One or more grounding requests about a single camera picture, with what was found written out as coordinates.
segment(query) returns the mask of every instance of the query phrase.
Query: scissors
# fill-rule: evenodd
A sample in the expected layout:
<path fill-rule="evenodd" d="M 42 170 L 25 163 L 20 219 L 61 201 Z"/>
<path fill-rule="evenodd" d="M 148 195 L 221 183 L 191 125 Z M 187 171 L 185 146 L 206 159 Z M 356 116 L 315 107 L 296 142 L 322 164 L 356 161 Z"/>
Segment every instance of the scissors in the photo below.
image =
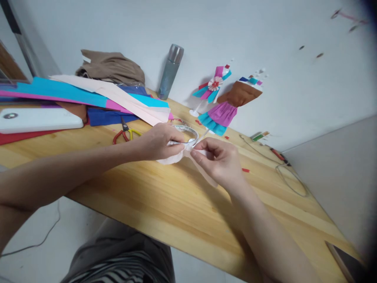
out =
<path fill-rule="evenodd" d="M 121 134 L 123 135 L 124 139 L 125 139 L 127 142 L 129 142 L 130 140 L 133 140 L 133 139 L 134 139 L 133 134 L 132 134 L 133 132 L 134 132 L 135 134 L 141 136 L 141 134 L 140 134 L 138 131 L 136 131 L 136 130 L 134 130 L 134 129 L 130 129 L 130 128 L 127 126 L 127 124 L 125 123 L 123 117 L 121 117 L 121 119 L 122 119 L 122 130 L 121 130 L 119 133 L 117 133 L 116 136 L 114 137 L 114 139 L 113 139 L 113 144 L 117 144 L 117 139 L 118 139 L 118 137 L 119 137 Z M 129 133 L 130 133 L 130 138 L 128 138 L 128 137 L 126 136 L 126 132 L 129 132 Z"/>

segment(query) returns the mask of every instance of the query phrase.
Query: water bottle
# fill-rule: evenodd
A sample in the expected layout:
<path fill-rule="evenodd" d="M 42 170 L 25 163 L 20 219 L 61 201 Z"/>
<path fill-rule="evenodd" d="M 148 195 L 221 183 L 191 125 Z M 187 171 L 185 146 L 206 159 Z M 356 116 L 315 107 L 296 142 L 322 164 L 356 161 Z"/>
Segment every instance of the water bottle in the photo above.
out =
<path fill-rule="evenodd" d="M 183 51 L 184 49 L 176 44 L 172 44 L 170 47 L 168 59 L 166 60 L 165 69 L 160 82 L 160 88 L 158 90 L 159 99 L 168 99 L 170 89 L 172 88 L 179 64 L 183 57 Z"/>

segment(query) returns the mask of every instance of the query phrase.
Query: white stand base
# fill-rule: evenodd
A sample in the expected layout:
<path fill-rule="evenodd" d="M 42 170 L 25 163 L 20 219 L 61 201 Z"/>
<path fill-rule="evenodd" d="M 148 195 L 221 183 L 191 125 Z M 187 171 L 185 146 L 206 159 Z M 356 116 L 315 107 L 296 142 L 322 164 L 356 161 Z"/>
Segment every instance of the white stand base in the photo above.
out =
<path fill-rule="evenodd" d="M 215 134 L 213 131 L 209 130 L 208 131 L 210 134 Z"/>
<path fill-rule="evenodd" d="M 191 116 L 199 117 L 199 113 L 195 110 L 190 109 L 189 113 L 190 113 Z"/>

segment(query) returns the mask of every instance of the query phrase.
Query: brown fabric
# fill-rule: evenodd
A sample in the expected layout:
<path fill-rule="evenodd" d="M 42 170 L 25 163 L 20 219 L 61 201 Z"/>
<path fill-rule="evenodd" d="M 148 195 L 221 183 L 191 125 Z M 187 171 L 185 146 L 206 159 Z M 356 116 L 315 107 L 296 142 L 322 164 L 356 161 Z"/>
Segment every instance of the brown fabric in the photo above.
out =
<path fill-rule="evenodd" d="M 218 103 L 228 101 L 234 107 L 240 107 L 260 96 L 262 92 L 250 85 L 237 81 L 232 89 L 217 99 Z"/>
<path fill-rule="evenodd" d="M 84 125 L 88 121 L 88 119 L 86 118 L 86 105 L 69 103 L 69 102 L 61 102 L 61 101 L 56 101 L 55 103 L 57 105 L 63 107 L 64 109 L 68 110 L 72 114 L 80 117 L 82 119 Z"/>
<path fill-rule="evenodd" d="M 145 76 L 143 70 L 135 62 L 123 56 L 120 52 L 99 52 L 81 50 L 82 55 L 91 60 L 90 63 L 84 61 L 83 65 L 76 71 L 76 76 L 83 74 L 92 79 L 124 83 L 126 85 L 145 86 Z"/>

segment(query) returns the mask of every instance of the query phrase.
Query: person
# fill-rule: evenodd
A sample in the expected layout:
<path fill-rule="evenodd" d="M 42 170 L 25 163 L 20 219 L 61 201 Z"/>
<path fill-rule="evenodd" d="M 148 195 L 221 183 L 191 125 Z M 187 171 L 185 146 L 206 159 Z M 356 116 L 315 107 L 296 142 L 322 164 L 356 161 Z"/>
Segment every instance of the person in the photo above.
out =
<path fill-rule="evenodd" d="M 160 123 L 130 142 L 40 158 L 0 173 L 0 250 L 38 208 L 85 181 L 123 163 L 164 159 L 183 150 L 182 144 L 167 145 L 170 140 L 184 142 L 184 137 L 171 124 Z M 214 160 L 196 151 L 201 149 L 212 152 Z M 302 250 L 246 182 L 234 145 L 206 138 L 191 155 L 230 195 L 265 282 L 321 282 Z M 174 281 L 168 246 L 111 220 L 77 251 L 62 282 Z"/>

